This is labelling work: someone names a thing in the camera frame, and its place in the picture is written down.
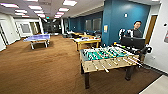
doorway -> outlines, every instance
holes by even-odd
[[[155,26],[156,19],[157,19],[157,15],[152,15],[151,21],[150,21],[150,24],[149,24],[149,27],[148,27],[148,31],[147,31],[147,34],[146,34],[146,38],[145,38],[146,39],[145,44],[149,44],[149,42],[150,42],[150,38],[152,36],[152,32],[153,32],[153,28]]]
[[[21,37],[32,36],[33,32],[29,22],[16,22]]]
[[[1,23],[0,23],[0,35],[1,35],[2,39],[3,39],[3,41],[4,41],[4,44],[5,45],[9,45],[8,40],[7,40],[6,36],[5,36],[5,33],[4,33],[3,29],[2,29]]]

floor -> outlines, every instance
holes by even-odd
[[[168,77],[162,75],[139,94],[168,94]]]
[[[124,68],[92,72],[85,89],[73,40],[53,35],[47,48],[34,48],[20,40],[0,52],[0,94],[138,94],[161,76],[138,67],[130,81]]]

ceiling light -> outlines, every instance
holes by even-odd
[[[56,19],[53,20],[53,22],[55,22],[55,21],[56,21]]]
[[[64,15],[64,12],[57,12],[57,14]]]
[[[76,1],[67,1],[67,0],[65,0],[63,5],[75,6],[76,3],[77,3]]]
[[[25,15],[24,13],[15,13],[16,15]]]
[[[16,12],[22,12],[22,13],[27,13],[26,10],[15,10]]]
[[[61,17],[62,15],[55,15],[55,17]]]
[[[0,3],[0,4],[5,7],[19,8],[16,4],[7,4],[7,3]]]
[[[160,1],[160,0],[152,0],[152,1]]]
[[[44,13],[43,11],[34,11],[35,13]]]
[[[29,5],[29,7],[30,7],[31,9],[42,9],[40,6],[31,6],[31,5]]]
[[[44,14],[37,14],[38,16],[42,17],[42,18],[45,18],[45,15]]]
[[[60,17],[54,17],[54,18],[60,18]]]
[[[38,2],[38,0],[24,0],[24,1],[34,1],[34,2]]]
[[[28,15],[22,15],[22,17],[30,17],[30,16],[28,16]]]
[[[60,8],[59,11],[68,11],[68,8]]]

ping pong table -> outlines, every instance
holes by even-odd
[[[39,35],[33,35],[26,39],[24,39],[24,42],[31,42],[31,47],[34,49],[33,45],[37,43],[45,43],[45,46],[47,48],[47,44],[49,44],[50,34],[39,34]]]

person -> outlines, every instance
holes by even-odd
[[[139,30],[139,27],[141,26],[141,21],[136,21],[134,23],[134,28],[127,30],[125,36],[126,37],[136,37],[136,38],[142,38],[142,32]]]

